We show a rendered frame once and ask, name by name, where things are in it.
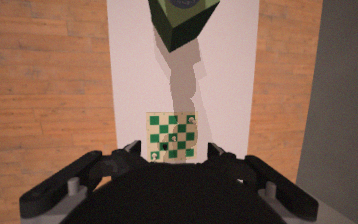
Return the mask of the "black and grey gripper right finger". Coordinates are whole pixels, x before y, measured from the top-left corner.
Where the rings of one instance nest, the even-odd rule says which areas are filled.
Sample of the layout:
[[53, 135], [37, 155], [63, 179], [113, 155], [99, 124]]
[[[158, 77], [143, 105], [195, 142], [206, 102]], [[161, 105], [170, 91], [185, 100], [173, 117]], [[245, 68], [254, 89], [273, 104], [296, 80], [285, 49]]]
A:
[[316, 224], [319, 203], [254, 155], [238, 159], [208, 142], [207, 160], [195, 165], [216, 169], [251, 187], [287, 224]]

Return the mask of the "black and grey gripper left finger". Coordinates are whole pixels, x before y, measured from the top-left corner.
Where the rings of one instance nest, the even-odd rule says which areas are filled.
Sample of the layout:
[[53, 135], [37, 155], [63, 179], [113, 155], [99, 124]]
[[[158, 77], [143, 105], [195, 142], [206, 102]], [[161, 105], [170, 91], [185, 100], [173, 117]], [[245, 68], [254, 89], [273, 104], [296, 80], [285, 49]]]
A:
[[[102, 177], [111, 180], [137, 168], [158, 165], [141, 156], [141, 140], [134, 140], [111, 155], [91, 151], [33, 187], [19, 198], [21, 224], [59, 224]], [[90, 171], [90, 172], [89, 172]]]

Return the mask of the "green and cream chessboard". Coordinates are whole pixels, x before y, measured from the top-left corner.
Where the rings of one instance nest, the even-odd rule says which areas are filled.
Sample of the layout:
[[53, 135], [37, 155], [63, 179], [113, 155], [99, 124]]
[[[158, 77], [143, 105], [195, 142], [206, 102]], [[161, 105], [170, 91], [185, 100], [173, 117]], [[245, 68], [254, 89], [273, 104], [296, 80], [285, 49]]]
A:
[[[197, 123], [190, 123], [190, 117]], [[148, 162], [153, 153], [157, 154], [153, 162], [197, 159], [198, 112], [146, 112], [146, 133]]]

